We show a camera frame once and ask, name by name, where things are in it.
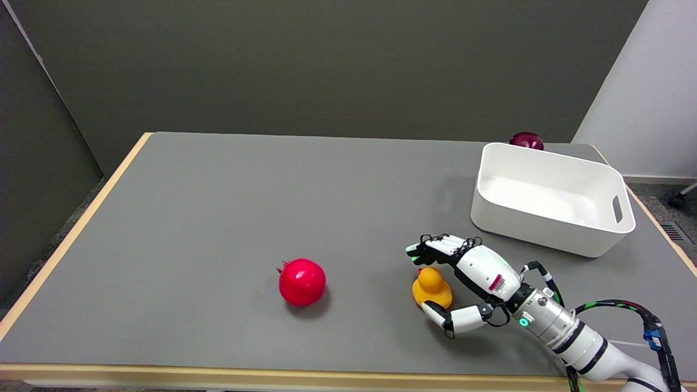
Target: floor vent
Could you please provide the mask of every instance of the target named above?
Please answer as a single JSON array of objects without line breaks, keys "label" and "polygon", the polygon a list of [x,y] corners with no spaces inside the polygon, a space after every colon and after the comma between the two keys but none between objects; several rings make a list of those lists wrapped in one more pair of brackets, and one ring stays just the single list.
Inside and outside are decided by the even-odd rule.
[{"label": "floor vent", "polygon": [[663,228],[663,231],[666,232],[668,237],[672,239],[675,242],[687,242],[687,243],[692,243],[690,241],[690,238],[680,229],[680,226],[677,225],[677,223],[673,222],[672,220],[663,220],[659,222],[661,225],[661,228]]}]

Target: pomegranate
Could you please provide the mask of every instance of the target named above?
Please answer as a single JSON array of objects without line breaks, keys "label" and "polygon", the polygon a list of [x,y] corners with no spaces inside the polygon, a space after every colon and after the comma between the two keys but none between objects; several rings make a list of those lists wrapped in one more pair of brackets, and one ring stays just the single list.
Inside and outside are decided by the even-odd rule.
[{"label": "pomegranate", "polygon": [[518,132],[511,137],[510,144],[520,147],[528,147],[529,149],[544,150],[542,138],[537,133]]},{"label": "pomegranate", "polygon": [[281,276],[278,290],[281,296],[293,306],[308,306],[322,297],[326,286],[324,270],[308,259],[283,261],[283,268],[276,268]]}]

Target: blue connector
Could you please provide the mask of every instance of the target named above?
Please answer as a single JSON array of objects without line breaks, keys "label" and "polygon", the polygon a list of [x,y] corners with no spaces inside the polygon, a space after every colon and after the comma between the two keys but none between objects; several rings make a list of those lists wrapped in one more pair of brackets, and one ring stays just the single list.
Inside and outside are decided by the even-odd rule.
[{"label": "blue connector", "polygon": [[646,340],[646,343],[649,344],[649,347],[653,351],[659,351],[661,348],[663,348],[661,333],[657,329],[645,329],[644,340]]}]

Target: metal cylinder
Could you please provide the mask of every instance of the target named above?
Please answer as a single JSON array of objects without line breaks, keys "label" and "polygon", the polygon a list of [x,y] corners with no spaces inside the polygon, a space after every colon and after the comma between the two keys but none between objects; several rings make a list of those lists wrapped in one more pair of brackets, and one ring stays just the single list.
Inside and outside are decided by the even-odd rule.
[{"label": "metal cylinder", "polygon": [[538,289],[533,290],[513,318],[549,347],[563,338],[576,321],[571,312]]}]

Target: chair leg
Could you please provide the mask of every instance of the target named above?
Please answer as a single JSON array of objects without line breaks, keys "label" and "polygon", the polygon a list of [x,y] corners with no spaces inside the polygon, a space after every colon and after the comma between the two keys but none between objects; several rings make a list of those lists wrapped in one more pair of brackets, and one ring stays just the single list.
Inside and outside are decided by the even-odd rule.
[{"label": "chair leg", "polygon": [[684,208],[685,207],[685,195],[690,193],[695,188],[697,188],[697,182],[695,182],[694,184],[681,190],[680,193],[678,193],[677,195],[671,197],[671,199],[668,200],[668,205],[673,207],[674,209]]}]

